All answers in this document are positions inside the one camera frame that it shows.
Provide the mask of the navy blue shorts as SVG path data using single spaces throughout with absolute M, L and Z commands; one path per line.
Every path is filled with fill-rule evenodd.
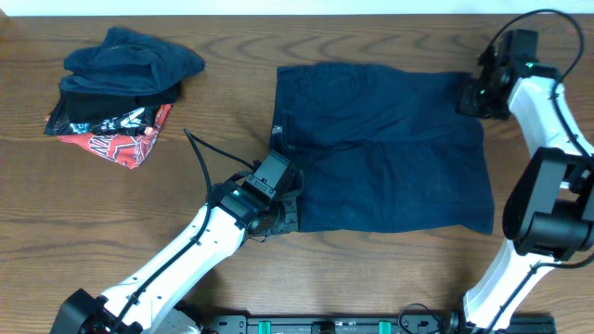
M 457 113 L 467 72 L 378 64 L 280 67 L 269 145 L 303 171 L 303 232 L 490 234 L 484 130 Z

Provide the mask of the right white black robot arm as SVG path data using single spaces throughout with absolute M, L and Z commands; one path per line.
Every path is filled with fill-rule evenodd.
M 464 91 L 463 113 L 513 116 L 531 159 L 508 198 L 505 239 L 479 282 L 445 322 L 446 333 L 550 333 L 551 320 L 517 316 L 530 291 L 555 269 L 577 269 L 572 256 L 593 246 L 593 147 L 565 100 L 563 77 L 533 57 L 482 59 Z

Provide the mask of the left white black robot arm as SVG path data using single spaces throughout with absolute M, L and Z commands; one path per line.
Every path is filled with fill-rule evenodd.
M 215 185 L 190 224 L 142 268 L 97 297 L 76 290 L 59 307 L 51 334 L 199 333 L 177 305 L 247 239 L 294 231 L 302 191 L 300 183 L 252 174 Z

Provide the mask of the red printed garment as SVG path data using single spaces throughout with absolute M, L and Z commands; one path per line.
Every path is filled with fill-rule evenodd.
M 145 130 L 144 135 L 51 135 L 67 144 L 74 144 L 108 161 L 129 169 L 140 166 L 156 144 L 165 120 L 172 109 L 171 104 L 160 105 L 155 125 Z

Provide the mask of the black white printed garment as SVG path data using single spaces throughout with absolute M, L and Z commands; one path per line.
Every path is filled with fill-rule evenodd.
M 66 99 L 61 98 L 49 114 L 45 135 L 144 135 L 155 125 L 161 107 L 140 107 L 121 116 L 111 116 L 98 121 L 75 122 L 67 112 Z

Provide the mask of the folded navy blue garment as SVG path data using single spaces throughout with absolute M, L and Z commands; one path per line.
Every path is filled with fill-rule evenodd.
M 205 61 L 185 46 L 112 27 L 101 45 L 72 52 L 63 66 L 71 73 L 60 80 L 64 91 L 149 96 L 203 71 Z

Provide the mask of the folded black garment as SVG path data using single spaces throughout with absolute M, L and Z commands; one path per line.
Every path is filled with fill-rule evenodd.
M 98 122 L 139 108 L 158 107 L 174 103 L 180 95 L 181 83 L 176 83 L 153 95 L 114 96 L 61 91 L 64 108 L 72 122 Z

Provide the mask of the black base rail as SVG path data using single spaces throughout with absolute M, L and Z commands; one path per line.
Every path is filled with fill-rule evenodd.
M 401 317 L 249 317 L 221 315 L 203 327 L 207 334 L 446 334 L 481 332 L 439 315 Z

